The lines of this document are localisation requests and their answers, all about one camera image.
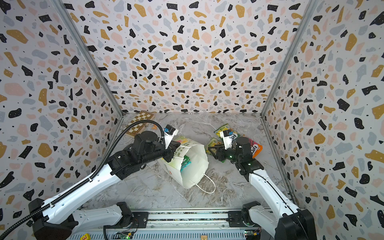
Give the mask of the green snack packet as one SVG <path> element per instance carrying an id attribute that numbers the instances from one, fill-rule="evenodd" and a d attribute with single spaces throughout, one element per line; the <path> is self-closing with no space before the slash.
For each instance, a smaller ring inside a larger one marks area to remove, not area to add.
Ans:
<path id="1" fill-rule="evenodd" d="M 218 161 L 223 162 L 225 160 L 225 155 L 224 155 L 225 146 L 218 139 L 212 138 L 208 142 L 208 144 L 205 145 L 205 150 L 206 150 L 207 154 L 209 154 L 208 148 L 217 148 L 218 149 L 218 157 L 219 157 Z"/>

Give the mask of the white paper bag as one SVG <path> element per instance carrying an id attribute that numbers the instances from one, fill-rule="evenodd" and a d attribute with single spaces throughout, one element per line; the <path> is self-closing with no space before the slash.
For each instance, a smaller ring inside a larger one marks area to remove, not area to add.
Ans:
<path id="1" fill-rule="evenodd" d="M 184 136 L 178 136 L 176 142 L 181 145 L 175 151 L 174 157 L 169 163 L 164 159 L 158 160 L 160 167 L 183 188 L 200 188 L 199 182 L 207 177 L 209 166 L 204 145 Z"/>

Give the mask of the green Fox's candy packet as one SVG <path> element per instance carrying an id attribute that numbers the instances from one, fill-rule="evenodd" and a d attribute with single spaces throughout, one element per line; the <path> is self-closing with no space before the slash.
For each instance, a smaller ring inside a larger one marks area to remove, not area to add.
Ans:
<path id="1" fill-rule="evenodd" d="M 232 139 L 236 139 L 239 136 L 239 134 L 233 128 L 231 128 L 229 124 L 222 125 L 217 130 L 215 130 L 214 133 L 221 139 L 220 133 L 225 130 L 230 130 L 233 133 Z"/>

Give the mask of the orange Fox's fruits packet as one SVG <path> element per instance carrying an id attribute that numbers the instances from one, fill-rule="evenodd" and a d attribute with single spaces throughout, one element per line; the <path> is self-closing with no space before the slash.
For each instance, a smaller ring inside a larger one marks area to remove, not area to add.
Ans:
<path id="1" fill-rule="evenodd" d="M 255 159 L 256 156 L 263 150 L 263 146 L 253 140 L 250 140 L 250 144 L 252 157 Z"/>

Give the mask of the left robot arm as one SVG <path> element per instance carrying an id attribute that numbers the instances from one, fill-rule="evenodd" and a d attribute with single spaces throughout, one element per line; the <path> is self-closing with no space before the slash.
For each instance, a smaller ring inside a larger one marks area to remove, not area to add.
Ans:
<path id="1" fill-rule="evenodd" d="M 66 240 L 72 234 L 98 227 L 138 227 L 127 203 L 119 202 L 110 207 L 80 210 L 92 197 L 106 188 L 138 172 L 144 165 L 155 160 L 170 162 L 181 145 L 173 141 L 178 130 L 168 125 L 164 137 L 151 131 L 135 136 L 134 142 L 107 159 L 101 170 L 92 173 L 82 182 L 50 199 L 36 199 L 29 204 L 34 236 L 38 240 Z"/>

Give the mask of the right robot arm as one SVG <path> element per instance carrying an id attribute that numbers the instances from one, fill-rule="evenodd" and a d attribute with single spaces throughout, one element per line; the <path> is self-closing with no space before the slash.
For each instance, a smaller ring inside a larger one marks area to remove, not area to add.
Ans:
<path id="1" fill-rule="evenodd" d="M 254 158 L 250 139 L 238 137 L 231 141 L 224 137 L 223 141 L 207 150 L 216 160 L 231 161 L 270 207 L 267 210 L 257 201 L 244 204 L 241 211 L 228 214 L 230 227 L 257 227 L 256 235 L 267 232 L 276 240 L 317 239 L 313 215 L 295 205 L 271 180 L 264 166 Z"/>

